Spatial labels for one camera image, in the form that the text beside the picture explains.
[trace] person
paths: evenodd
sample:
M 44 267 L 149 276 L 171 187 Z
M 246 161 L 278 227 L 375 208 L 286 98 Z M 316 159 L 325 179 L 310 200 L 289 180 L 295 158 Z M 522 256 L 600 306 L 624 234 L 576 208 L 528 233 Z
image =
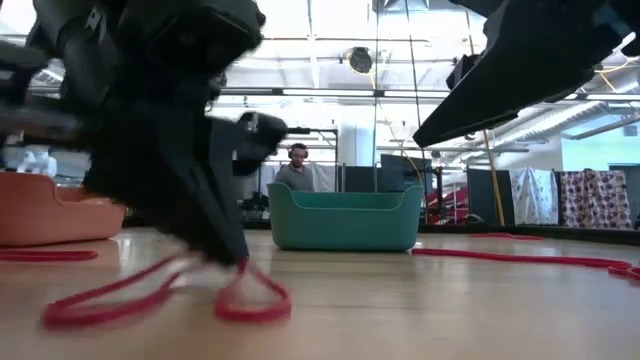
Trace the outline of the person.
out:
M 291 191 L 314 192 L 313 175 L 311 170 L 304 166 L 304 160 L 309 157 L 309 151 L 304 144 L 296 143 L 289 148 L 291 162 L 283 166 L 274 182 L 287 185 Z

